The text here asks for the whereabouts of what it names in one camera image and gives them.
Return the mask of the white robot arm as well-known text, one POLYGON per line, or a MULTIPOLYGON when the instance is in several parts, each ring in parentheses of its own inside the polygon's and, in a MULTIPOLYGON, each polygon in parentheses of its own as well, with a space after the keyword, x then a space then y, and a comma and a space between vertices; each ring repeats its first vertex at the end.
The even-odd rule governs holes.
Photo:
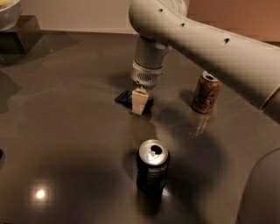
POLYGON ((147 93, 173 48, 275 122, 280 117, 280 49, 185 16, 179 0, 132 0, 129 22, 140 35, 132 79, 147 93))

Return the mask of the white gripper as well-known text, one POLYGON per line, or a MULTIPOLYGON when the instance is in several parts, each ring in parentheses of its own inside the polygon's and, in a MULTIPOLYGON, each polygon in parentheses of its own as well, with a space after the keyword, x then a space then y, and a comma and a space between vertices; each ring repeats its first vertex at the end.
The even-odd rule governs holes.
POLYGON ((140 116, 145 109, 145 105, 149 100, 147 89, 153 89, 160 81, 163 75, 163 68, 147 68, 132 63, 131 79, 141 87, 137 87, 132 91, 132 113, 140 116))

